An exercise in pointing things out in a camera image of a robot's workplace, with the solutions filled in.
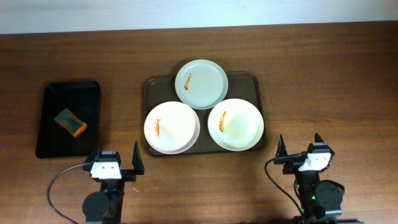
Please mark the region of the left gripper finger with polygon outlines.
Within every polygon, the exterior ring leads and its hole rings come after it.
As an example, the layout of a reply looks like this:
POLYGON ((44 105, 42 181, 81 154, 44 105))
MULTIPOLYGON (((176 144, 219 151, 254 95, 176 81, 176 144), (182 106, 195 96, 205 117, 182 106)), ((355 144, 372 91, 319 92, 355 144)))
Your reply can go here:
POLYGON ((102 150, 102 146, 101 146, 101 144, 98 144, 95 147, 95 150, 86 158, 85 164, 93 163, 95 160, 97 160, 99 155, 101 154, 101 150, 102 150))
POLYGON ((144 175, 145 168, 139 152, 139 143, 137 141, 134 143, 132 165, 136 175, 144 175))

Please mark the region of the green and orange sponge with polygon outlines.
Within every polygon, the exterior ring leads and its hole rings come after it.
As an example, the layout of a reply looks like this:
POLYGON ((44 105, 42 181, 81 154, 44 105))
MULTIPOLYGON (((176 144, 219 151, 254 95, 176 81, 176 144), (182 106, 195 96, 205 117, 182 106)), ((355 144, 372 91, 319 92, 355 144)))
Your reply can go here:
POLYGON ((77 138, 87 128, 87 124, 78 119, 69 109, 65 108, 54 118, 55 122, 77 138))

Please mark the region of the white plate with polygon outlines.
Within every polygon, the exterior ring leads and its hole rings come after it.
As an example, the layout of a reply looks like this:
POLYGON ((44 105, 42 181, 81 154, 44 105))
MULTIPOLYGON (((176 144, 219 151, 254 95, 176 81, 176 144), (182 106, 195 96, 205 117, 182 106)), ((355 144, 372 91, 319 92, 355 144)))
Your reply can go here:
POLYGON ((246 151, 260 141, 265 125, 252 103, 239 98, 223 100, 210 112, 208 131, 217 145, 229 151, 246 151))
POLYGON ((200 121, 188 105, 168 101, 155 106, 144 121, 144 136, 150 147, 163 154, 179 154, 198 139, 200 121))

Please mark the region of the pale grey plate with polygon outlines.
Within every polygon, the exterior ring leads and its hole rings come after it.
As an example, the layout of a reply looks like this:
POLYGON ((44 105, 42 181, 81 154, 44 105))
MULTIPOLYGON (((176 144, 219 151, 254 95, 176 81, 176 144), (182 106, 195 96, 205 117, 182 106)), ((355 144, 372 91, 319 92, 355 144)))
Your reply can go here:
POLYGON ((198 110, 207 110, 221 102, 228 91, 225 71, 210 60, 198 59, 186 63, 175 77, 179 99, 198 110))

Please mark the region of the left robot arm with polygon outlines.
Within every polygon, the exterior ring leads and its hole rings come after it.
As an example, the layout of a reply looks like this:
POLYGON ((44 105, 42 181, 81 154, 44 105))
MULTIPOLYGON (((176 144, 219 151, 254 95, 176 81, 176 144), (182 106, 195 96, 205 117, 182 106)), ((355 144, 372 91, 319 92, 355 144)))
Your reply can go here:
POLYGON ((101 184, 100 190, 89 194, 83 202, 82 210, 86 223, 121 223, 124 186, 135 182, 138 175, 144 174, 144 165, 139 153, 139 144, 134 144, 132 169, 121 168, 121 157, 117 151, 102 151, 97 148, 83 166, 90 177, 101 184))

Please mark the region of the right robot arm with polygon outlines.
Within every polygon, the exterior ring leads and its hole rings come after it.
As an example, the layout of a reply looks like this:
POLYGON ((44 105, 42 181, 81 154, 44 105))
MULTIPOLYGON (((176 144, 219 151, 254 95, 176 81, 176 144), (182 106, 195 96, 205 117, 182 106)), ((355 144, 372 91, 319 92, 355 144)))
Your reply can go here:
POLYGON ((337 223, 337 216, 342 214, 345 188, 332 180, 320 179, 320 173, 330 167, 335 152, 319 134, 314 138, 306 151, 289 155, 280 136, 274 164, 284 166, 284 175, 295 176, 294 190, 300 200, 300 216, 294 218, 295 223, 337 223))

